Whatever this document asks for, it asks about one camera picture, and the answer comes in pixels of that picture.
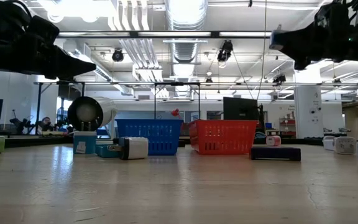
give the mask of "ceiling duct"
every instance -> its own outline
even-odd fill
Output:
[[[170,30],[202,30],[206,19],[208,0],[165,0],[167,24]],[[193,43],[172,43],[172,65],[175,76],[189,79],[195,65],[199,44],[196,39],[187,39]],[[178,92],[178,96],[189,93]]]

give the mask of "table surface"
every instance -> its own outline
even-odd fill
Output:
[[[0,155],[0,223],[358,223],[358,163],[318,146],[302,162],[247,156],[121,161],[70,146]]]

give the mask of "pole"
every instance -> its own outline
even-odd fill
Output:
[[[198,119],[201,119],[201,85],[198,84]]]
[[[42,83],[38,84],[38,102],[37,102],[37,120],[35,122],[35,135],[38,135],[38,122],[40,120],[40,106],[41,106],[41,94]]]
[[[157,84],[154,83],[154,119],[157,119]]]
[[[81,96],[85,96],[85,83],[82,83],[82,92],[81,92]]]

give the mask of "ceiling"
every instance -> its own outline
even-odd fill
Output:
[[[47,19],[47,10],[40,1],[24,1],[32,13]],[[152,30],[166,30],[164,0],[148,0],[149,26]],[[314,14],[322,4],[329,2],[323,0],[254,0],[252,7],[247,7],[248,1],[209,0],[204,30],[241,30],[241,31],[271,31],[281,26],[283,30],[295,30],[306,27],[313,20]],[[55,24],[60,31],[89,31],[110,30],[107,17],[100,17],[96,22],[88,23],[80,17],[65,17]],[[134,82],[132,73],[132,61],[124,54],[123,62],[113,62],[111,59],[115,48],[122,48],[118,39],[75,39],[76,43],[88,44],[91,48],[93,60],[98,61],[108,70],[115,80]],[[218,68],[216,53],[223,44],[223,39],[208,39],[208,43],[200,44],[197,62],[192,82],[197,80],[204,82],[207,72],[212,72],[213,82],[260,82],[268,80],[279,73],[284,74],[287,82],[293,81],[293,61],[286,55],[276,50],[269,50],[269,40],[264,39],[233,39],[234,55],[227,61],[224,68]],[[162,39],[154,39],[153,46],[162,66],[162,76],[165,81],[172,81],[172,62],[170,48]],[[334,76],[344,75],[346,82],[358,82],[358,75],[346,78],[345,74],[358,71],[358,62],[322,63],[321,80],[330,82]],[[93,73],[78,77],[79,80],[92,82],[97,81]],[[222,88],[247,89],[246,86],[226,86]],[[332,90],[333,86],[323,87]],[[354,91],[357,86],[345,88],[344,93]]]

